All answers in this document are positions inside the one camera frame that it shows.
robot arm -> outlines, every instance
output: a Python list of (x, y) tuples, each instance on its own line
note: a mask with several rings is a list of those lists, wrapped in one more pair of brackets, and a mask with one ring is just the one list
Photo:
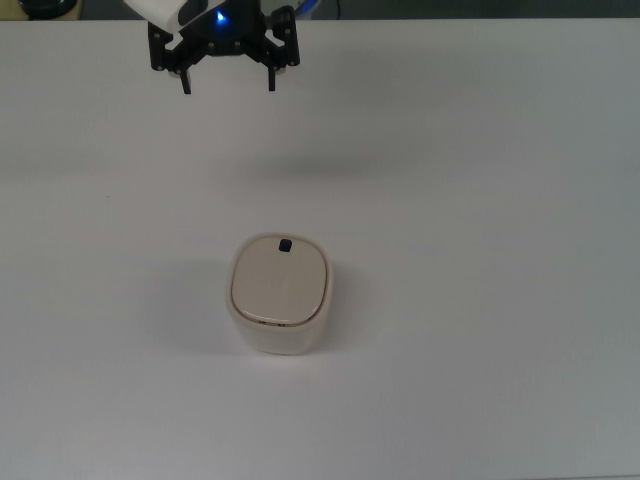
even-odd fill
[[(154, 70), (168, 70), (191, 93), (189, 68), (205, 56), (247, 55), (265, 65), (269, 90), (275, 90), (275, 74), (300, 64), (293, 7), (284, 6), (265, 16), (260, 0), (125, 0), (149, 21), (149, 53)], [(276, 45), (267, 30), (282, 41)], [(180, 34), (181, 42), (166, 45)]]

container lid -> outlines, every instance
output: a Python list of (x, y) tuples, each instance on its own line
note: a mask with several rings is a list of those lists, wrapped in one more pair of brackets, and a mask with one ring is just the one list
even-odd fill
[(295, 326), (313, 318), (326, 283), (326, 261), (315, 245), (296, 237), (260, 237), (238, 255), (231, 298), (251, 321)]

white plastic box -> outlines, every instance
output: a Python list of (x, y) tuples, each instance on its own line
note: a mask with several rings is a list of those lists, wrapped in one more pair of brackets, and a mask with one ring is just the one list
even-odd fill
[(227, 286), (227, 307), (257, 350), (297, 355), (321, 338), (333, 291), (327, 254), (288, 234), (253, 237), (238, 250)]

white container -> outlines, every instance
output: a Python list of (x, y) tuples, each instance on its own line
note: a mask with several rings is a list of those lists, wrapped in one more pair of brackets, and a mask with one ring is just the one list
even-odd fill
[(297, 235), (263, 234), (238, 250), (227, 285), (227, 307), (255, 349), (298, 355), (322, 336), (333, 270), (326, 253)]

